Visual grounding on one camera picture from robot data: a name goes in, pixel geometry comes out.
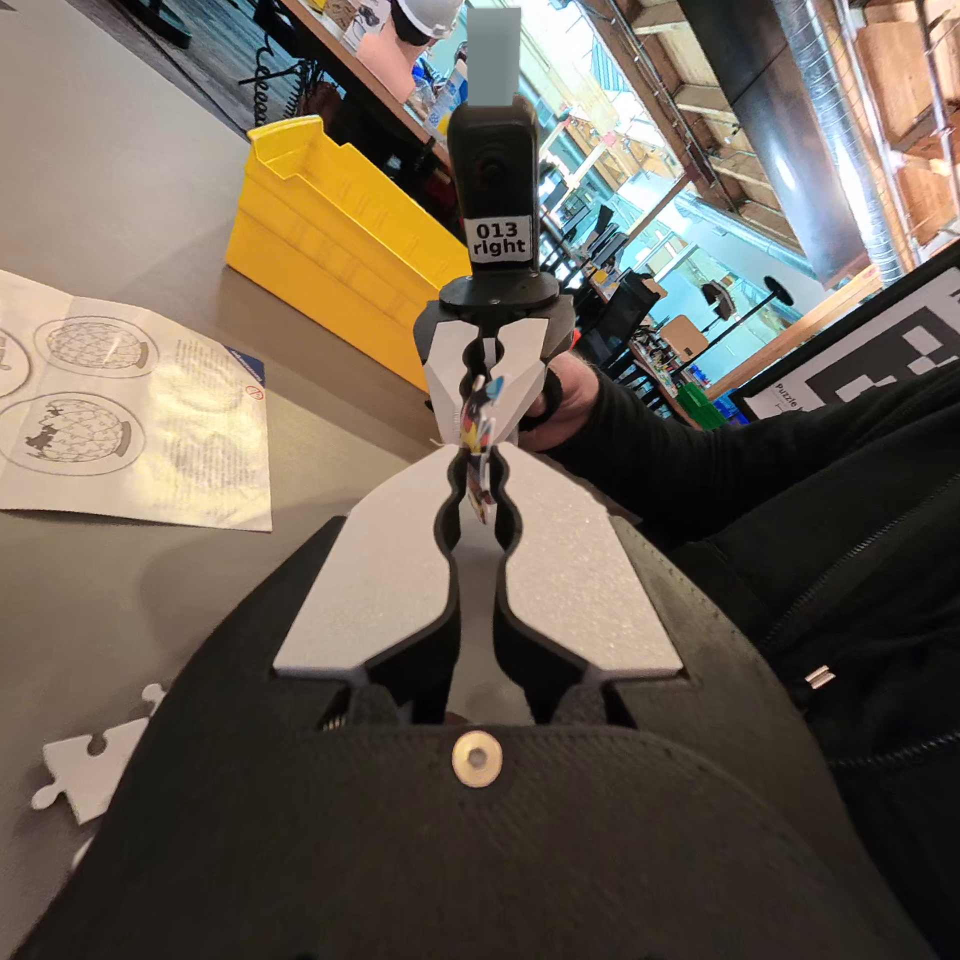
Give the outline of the person's right hand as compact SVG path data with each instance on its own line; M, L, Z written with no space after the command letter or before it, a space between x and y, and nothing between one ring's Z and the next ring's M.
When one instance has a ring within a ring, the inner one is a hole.
M589 421L599 395L597 370L571 351L560 353L548 369L558 378L561 402L544 423L520 435L520 445L546 452L572 439Z

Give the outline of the pink mannequin head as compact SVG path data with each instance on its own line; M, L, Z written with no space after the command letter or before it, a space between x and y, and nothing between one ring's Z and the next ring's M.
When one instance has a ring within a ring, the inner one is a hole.
M400 36L396 19L388 10L378 31L364 33L356 57L390 96L404 105L414 90L413 67L424 49L424 45L406 42Z

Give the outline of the black floor lamp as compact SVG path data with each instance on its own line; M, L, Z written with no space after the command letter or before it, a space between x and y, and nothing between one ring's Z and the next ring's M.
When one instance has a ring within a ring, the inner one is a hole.
M786 308L793 308L793 306L795 306L794 297L786 290L786 287L781 282L776 280L772 275L765 275L763 277L763 284L767 290L766 296L757 304L752 306L748 312L742 316L738 316L736 320L733 320L729 327L721 334L708 341L706 345L707 350L723 342L735 330L747 323L751 318L753 318L753 316L761 312L764 308L771 306L774 302L779 303Z

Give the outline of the green plastic crates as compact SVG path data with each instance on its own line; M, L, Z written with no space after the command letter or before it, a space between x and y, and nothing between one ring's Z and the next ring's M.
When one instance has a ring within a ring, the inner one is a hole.
M684 413L703 431L713 431L726 426L726 417L707 398L697 382L679 384L676 399Z

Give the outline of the white hard hat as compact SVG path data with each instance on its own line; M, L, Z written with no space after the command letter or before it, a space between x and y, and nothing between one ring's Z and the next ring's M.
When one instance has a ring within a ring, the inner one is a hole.
M402 21L429 42L445 40L457 26L463 1L396 1Z

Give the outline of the black jacket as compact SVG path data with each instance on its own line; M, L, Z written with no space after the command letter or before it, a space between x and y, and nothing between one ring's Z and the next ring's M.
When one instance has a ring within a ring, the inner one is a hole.
M958 958L958 467L833 467L670 553L762 654L924 936Z

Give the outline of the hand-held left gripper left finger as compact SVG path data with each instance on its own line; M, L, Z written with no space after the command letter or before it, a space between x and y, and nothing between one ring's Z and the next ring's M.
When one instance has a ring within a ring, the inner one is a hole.
M441 725L461 648L453 548L462 450L390 477L348 513L272 662L280 678L380 686L415 724Z

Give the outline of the person's right forearm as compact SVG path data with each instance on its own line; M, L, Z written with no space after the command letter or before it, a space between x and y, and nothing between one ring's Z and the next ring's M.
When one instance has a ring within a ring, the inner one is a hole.
M719 532L829 469L873 479L932 478L958 468L958 365L858 398L739 426L696 431L652 413L598 373L585 426L547 455L601 494L684 540Z

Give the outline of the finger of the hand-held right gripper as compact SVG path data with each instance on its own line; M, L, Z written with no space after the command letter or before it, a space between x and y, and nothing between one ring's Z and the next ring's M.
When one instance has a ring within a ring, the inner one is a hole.
M446 446L462 447L462 414L478 377L488 375L480 328L463 320L438 322L423 366L429 400Z
M547 319L518 319L501 326L495 338L484 338L484 360L494 357L496 347L501 351L487 369L484 388L484 419L491 424L489 449L510 440L544 388L547 329Z

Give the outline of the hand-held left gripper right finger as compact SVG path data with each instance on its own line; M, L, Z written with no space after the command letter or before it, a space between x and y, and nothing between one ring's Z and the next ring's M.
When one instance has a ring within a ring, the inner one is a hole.
M546 725L586 683L672 680L685 667L614 518L584 486L511 444L493 453L498 665Z

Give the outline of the white instruction sheet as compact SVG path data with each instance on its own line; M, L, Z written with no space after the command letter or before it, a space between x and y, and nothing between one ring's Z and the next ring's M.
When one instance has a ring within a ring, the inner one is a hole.
M271 532L263 364L2 271L1 508Z

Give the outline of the printed puzzle piece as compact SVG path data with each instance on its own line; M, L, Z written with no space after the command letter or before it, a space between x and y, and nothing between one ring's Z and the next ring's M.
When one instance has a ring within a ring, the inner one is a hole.
M490 523L496 510L491 486L490 450L467 452L465 492L478 521Z
M469 388L460 416L460 445L473 457L485 454L494 436L498 401L505 384L503 375L478 375Z

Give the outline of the silver ventilation duct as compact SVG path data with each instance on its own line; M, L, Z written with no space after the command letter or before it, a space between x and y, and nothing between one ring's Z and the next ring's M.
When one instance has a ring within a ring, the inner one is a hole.
M888 288L911 273L906 208L844 2L774 1L870 264Z

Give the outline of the yellow plastic bin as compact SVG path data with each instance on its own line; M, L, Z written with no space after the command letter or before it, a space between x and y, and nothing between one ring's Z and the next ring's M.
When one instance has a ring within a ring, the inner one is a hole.
M427 392L414 324L470 271L466 247L318 116L247 139L226 264Z

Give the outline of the black white marker board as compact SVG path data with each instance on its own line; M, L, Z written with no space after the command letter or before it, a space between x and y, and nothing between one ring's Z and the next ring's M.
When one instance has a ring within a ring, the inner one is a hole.
M755 422L851 402L958 362L959 244L817 333L729 393L735 419Z

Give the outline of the white puzzle piece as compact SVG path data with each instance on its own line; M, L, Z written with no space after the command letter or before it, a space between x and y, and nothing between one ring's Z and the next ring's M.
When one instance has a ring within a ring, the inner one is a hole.
M146 685L140 694L146 715L106 729L102 733L102 750L97 753L90 750L91 734L44 744L41 758L50 780L33 793L30 808L47 810L63 797L80 826L106 814L127 764L165 694L159 683Z

